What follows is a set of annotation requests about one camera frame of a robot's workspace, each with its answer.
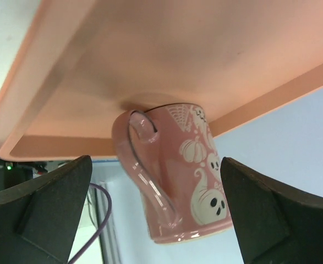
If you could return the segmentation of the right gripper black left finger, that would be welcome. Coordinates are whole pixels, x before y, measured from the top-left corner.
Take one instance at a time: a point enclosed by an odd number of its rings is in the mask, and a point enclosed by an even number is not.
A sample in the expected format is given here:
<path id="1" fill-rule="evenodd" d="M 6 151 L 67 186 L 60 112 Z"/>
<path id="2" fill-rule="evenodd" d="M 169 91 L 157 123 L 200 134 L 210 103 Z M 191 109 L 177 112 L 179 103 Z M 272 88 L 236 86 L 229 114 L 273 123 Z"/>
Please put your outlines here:
<path id="1" fill-rule="evenodd" d="M 0 191 L 0 263 L 67 263 L 91 175 L 81 156 Z"/>

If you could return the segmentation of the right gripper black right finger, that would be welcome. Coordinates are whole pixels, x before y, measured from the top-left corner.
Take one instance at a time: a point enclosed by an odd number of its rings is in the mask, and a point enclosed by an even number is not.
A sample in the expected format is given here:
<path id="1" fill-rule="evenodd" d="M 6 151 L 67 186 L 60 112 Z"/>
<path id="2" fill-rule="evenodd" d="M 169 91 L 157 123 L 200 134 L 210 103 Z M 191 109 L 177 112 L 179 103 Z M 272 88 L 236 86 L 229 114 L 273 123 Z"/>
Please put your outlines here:
<path id="1" fill-rule="evenodd" d="M 244 263 L 323 263 L 323 197 L 228 157 L 221 179 Z"/>

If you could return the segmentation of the pink mug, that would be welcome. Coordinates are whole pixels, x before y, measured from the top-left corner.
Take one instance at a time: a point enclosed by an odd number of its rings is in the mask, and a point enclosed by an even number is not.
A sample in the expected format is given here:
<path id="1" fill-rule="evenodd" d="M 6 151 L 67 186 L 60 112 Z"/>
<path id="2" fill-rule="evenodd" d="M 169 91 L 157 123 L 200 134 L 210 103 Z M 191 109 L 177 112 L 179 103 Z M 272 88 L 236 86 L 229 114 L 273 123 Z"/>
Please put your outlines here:
<path id="1" fill-rule="evenodd" d="M 151 239 L 174 244 L 232 227 L 220 158 L 202 107 L 174 103 L 122 113 L 112 141 L 138 187 Z"/>

